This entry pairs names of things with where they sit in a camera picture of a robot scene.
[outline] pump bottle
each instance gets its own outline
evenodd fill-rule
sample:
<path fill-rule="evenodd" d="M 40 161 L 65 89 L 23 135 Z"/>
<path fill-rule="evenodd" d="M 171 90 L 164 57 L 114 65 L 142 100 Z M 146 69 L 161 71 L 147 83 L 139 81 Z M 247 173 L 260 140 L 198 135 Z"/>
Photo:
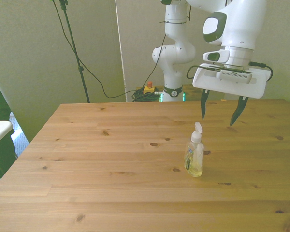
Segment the pump bottle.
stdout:
<path fill-rule="evenodd" d="M 199 122 L 195 123 L 195 132 L 191 135 L 191 141 L 187 143 L 184 165 L 186 170 L 193 177 L 202 175 L 202 162 L 204 145 L 201 142 L 202 126 Z"/>

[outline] wall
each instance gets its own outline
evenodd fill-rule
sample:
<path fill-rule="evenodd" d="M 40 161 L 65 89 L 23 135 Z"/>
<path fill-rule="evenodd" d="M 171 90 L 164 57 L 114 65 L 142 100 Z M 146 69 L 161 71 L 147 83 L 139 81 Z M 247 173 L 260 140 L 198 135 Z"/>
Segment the wall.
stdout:
<path fill-rule="evenodd" d="M 127 90 L 142 86 L 154 63 L 151 58 L 154 47 L 161 45 L 164 36 L 165 6 L 158 0 L 117 0 L 119 32 Z M 268 64 L 274 69 L 273 79 L 268 82 L 264 98 L 284 98 L 290 102 L 290 0 L 268 0 L 268 9 L 263 30 L 256 44 L 254 61 Z M 188 37 L 196 47 L 194 62 L 178 65 L 184 73 L 191 65 L 203 63 L 204 52 L 217 50 L 203 39 L 203 23 L 210 14 L 193 8 L 191 22 L 187 23 Z M 166 40 L 165 44 L 174 44 Z M 163 72 L 158 67 L 151 80 L 163 85 Z M 184 84 L 191 80 L 183 79 Z M 228 98 L 217 95 L 212 98 Z"/>
<path fill-rule="evenodd" d="M 254 60 L 274 70 L 264 98 L 284 98 L 290 102 L 290 0 L 268 0 L 263 30 Z"/>
<path fill-rule="evenodd" d="M 123 93 L 115 0 L 68 2 L 79 57 L 109 95 Z M 125 100 L 107 99 L 100 84 L 84 74 L 91 102 Z M 50 0 L 0 1 L 0 89 L 28 140 L 61 103 L 87 102 L 75 55 Z"/>
<path fill-rule="evenodd" d="M 126 90 L 135 90 L 136 87 L 143 85 L 155 66 L 152 52 L 155 47 L 161 46 L 165 34 L 165 24 L 160 23 L 165 20 L 165 5 L 159 0 L 116 0 L 116 6 Z M 196 8 L 191 10 L 187 33 L 190 42 L 196 47 L 197 54 L 194 62 L 175 65 L 184 74 L 183 84 L 192 83 L 192 80 L 186 78 L 187 70 L 192 65 L 203 63 L 203 53 L 216 49 L 203 40 L 203 22 L 209 15 L 210 13 Z M 174 44 L 174 41 L 167 37 L 164 44 Z M 150 80 L 155 85 L 164 85 L 164 75 L 159 66 Z M 210 99 L 223 97 L 224 94 L 220 93 L 210 94 Z M 131 94 L 128 94 L 128 100 L 131 101 Z"/>

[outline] wood grain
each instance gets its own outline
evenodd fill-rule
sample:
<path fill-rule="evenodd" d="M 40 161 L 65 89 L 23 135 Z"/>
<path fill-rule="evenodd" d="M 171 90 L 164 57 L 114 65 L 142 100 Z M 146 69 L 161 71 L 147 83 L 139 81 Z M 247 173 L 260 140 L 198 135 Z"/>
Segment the wood grain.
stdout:
<path fill-rule="evenodd" d="M 236 106 L 61 105 L 0 181 L 0 232 L 290 232 L 290 104 L 250 100 L 230 127 Z"/>

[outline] bottle label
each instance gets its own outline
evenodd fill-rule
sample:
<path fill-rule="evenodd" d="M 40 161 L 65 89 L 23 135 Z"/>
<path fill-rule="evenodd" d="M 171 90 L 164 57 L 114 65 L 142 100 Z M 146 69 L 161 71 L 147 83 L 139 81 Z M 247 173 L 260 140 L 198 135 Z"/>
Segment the bottle label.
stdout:
<path fill-rule="evenodd" d="M 189 171 L 191 159 L 187 158 L 186 169 Z"/>

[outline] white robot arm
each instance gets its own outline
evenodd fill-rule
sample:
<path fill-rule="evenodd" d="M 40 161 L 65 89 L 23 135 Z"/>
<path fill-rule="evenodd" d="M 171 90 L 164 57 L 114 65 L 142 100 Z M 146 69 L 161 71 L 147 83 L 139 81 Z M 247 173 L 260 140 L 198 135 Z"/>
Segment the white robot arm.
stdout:
<path fill-rule="evenodd" d="M 168 13 L 168 7 L 173 9 L 171 12 L 178 12 L 178 8 L 175 6 L 181 4 L 189 3 L 193 7 L 212 13 L 204 23 L 203 37 L 209 44 L 220 45 L 221 49 L 207 52 L 203 55 L 203 60 L 212 64 L 204 63 L 198 66 L 199 68 L 193 79 L 193 86 L 203 89 L 201 100 L 203 118 L 205 115 L 205 102 L 210 90 L 240 95 L 238 108 L 233 114 L 230 123 L 233 124 L 243 111 L 248 97 L 261 98 L 263 96 L 266 81 L 271 75 L 269 71 L 254 69 L 249 66 L 255 49 L 256 38 L 263 25 L 266 0 L 161 1 L 163 4 L 168 5 L 166 22 L 178 22 L 171 21 L 173 20 L 173 14 Z M 184 10 L 182 10 L 182 19 L 184 20 Z M 182 40 L 187 40 L 184 30 L 175 30 L 166 23 L 166 34 L 169 35 L 170 31 L 173 33 L 172 38 L 179 38 L 180 33 Z M 153 58 L 155 62 L 157 62 L 155 57 L 157 57 L 159 52 L 160 49 L 158 48 L 154 51 Z M 175 87 L 181 86 L 181 75 L 167 78 L 167 70 L 175 63 L 192 61 L 192 57 L 190 56 L 187 59 L 182 57 L 181 60 L 184 60 L 184 62 L 177 62 L 177 58 L 173 56 L 173 59 L 170 59 L 172 56 L 167 55 L 164 50 L 161 53 L 161 57 L 163 59 L 159 60 L 159 64 L 165 74 L 165 86 L 173 86 L 175 79 Z"/>
<path fill-rule="evenodd" d="M 166 5 L 165 34 L 175 40 L 175 44 L 155 48 L 152 57 L 155 63 L 159 60 L 158 64 L 164 73 L 164 91 L 162 93 L 164 101 L 182 101 L 183 74 L 174 69 L 174 64 L 189 63 L 195 59 L 195 48 L 189 42 L 186 33 L 188 3 L 193 7 L 214 12 L 225 6 L 225 0 L 160 1 Z"/>

